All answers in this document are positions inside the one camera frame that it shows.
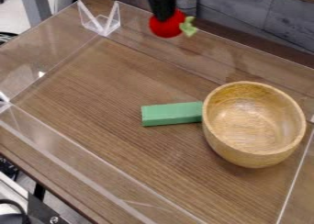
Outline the red knitted strawberry fruit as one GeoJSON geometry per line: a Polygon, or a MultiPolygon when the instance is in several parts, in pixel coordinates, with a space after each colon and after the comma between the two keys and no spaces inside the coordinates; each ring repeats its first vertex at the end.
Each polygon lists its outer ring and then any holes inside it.
{"type": "Polygon", "coordinates": [[[193,24],[194,20],[195,17],[187,16],[182,10],[175,9],[171,17],[165,21],[161,21],[157,16],[151,16],[149,28],[158,37],[165,39],[174,38],[181,34],[191,37],[199,30],[193,24]]]}

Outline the green rectangular block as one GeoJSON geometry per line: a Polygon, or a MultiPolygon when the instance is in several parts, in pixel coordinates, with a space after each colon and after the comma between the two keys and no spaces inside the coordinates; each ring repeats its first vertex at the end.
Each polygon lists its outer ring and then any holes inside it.
{"type": "Polygon", "coordinates": [[[201,121],[202,102],[142,106],[142,125],[145,127],[198,123],[201,121]]]}

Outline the wooden bowl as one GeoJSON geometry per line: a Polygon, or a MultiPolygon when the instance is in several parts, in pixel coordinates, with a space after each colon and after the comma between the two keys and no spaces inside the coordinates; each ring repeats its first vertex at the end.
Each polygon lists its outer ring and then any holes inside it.
{"type": "Polygon", "coordinates": [[[246,168],[288,160],[306,135],[306,116],[296,100],[269,84],[223,84],[205,98],[202,130],[214,152],[246,168]]]}

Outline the clear acrylic corner bracket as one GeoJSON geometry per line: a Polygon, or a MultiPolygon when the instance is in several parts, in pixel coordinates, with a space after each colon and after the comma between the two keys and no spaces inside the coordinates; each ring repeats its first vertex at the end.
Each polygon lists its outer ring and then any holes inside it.
{"type": "Polygon", "coordinates": [[[121,28],[121,9],[118,2],[114,2],[109,16],[98,15],[95,17],[82,0],[78,1],[78,8],[83,27],[98,33],[99,36],[109,37],[121,28]]]}

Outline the grey metal post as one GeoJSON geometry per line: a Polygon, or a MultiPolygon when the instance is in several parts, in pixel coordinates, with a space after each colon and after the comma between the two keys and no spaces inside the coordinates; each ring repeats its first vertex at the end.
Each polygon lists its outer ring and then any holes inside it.
{"type": "Polygon", "coordinates": [[[32,27],[52,16],[48,0],[23,0],[23,6],[32,27]]]}

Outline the black table clamp mount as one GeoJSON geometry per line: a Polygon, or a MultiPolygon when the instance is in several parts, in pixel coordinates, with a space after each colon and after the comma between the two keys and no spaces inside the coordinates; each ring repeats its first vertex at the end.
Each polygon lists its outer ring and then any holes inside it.
{"type": "Polygon", "coordinates": [[[28,195],[27,215],[31,224],[70,224],[32,194],[28,195]]]}

